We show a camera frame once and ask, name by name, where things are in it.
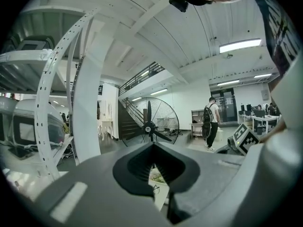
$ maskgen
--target industrial fan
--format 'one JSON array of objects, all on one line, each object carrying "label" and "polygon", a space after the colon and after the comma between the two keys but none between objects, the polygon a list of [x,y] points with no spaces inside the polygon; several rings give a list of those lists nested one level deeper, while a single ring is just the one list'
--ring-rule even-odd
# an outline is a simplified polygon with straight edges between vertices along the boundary
[{"label": "industrial fan", "polygon": [[123,114],[120,132],[126,146],[149,141],[176,142],[179,134],[178,117],[164,101],[146,97],[128,102]]}]

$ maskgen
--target fan blade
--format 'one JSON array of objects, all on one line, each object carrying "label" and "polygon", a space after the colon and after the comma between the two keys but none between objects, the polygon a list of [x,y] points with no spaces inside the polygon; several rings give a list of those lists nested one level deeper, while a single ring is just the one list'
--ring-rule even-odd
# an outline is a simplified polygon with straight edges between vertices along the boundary
[{"label": "fan blade", "polygon": [[170,138],[167,138],[165,135],[162,135],[161,133],[155,131],[154,132],[155,135],[159,136],[160,138],[164,139],[164,140],[167,140],[169,142],[171,142],[172,140]]},{"label": "fan blade", "polygon": [[147,122],[150,123],[152,121],[152,105],[151,102],[148,101],[147,106]]},{"label": "fan blade", "polygon": [[144,134],[145,134],[145,131],[142,130],[142,129],[139,129],[139,130],[137,130],[136,132],[134,132],[133,134],[131,134],[130,136],[128,136],[128,137],[126,138],[126,140],[131,140],[131,139],[135,138],[136,136],[144,135]]}]

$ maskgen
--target balcony railing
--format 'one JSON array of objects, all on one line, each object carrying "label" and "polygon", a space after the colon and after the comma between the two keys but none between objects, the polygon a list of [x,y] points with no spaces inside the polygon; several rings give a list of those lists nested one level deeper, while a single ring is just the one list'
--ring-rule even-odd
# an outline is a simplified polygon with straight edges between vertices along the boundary
[{"label": "balcony railing", "polygon": [[153,62],[148,67],[140,71],[137,75],[131,78],[128,82],[122,85],[119,88],[119,96],[123,93],[126,93],[128,90],[132,89],[133,87],[139,85],[141,82],[144,82],[146,79],[153,77],[154,75],[158,74],[160,71],[165,70],[162,66],[158,63]]}]

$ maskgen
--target staircase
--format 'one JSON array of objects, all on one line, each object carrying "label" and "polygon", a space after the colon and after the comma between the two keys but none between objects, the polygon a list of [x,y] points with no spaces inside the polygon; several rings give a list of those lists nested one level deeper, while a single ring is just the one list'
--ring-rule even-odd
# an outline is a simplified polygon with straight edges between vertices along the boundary
[{"label": "staircase", "polygon": [[119,138],[127,138],[143,125],[143,115],[132,104],[126,103],[126,108],[118,101]]}]

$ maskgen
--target camera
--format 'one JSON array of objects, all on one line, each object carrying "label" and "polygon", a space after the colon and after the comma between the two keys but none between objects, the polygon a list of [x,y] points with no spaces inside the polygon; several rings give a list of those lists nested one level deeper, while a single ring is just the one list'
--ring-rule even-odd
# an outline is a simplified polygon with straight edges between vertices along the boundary
[{"label": "camera", "polygon": [[185,0],[169,0],[169,3],[183,13],[185,13],[188,8],[188,2]]}]

